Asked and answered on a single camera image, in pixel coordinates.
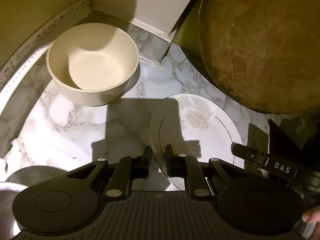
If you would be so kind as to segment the person's right hand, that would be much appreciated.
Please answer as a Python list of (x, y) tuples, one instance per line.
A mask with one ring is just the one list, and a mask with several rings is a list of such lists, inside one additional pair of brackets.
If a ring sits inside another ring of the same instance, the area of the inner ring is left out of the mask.
[(319, 223), (320, 221), (320, 206), (313, 207), (303, 214), (302, 220), (306, 223)]

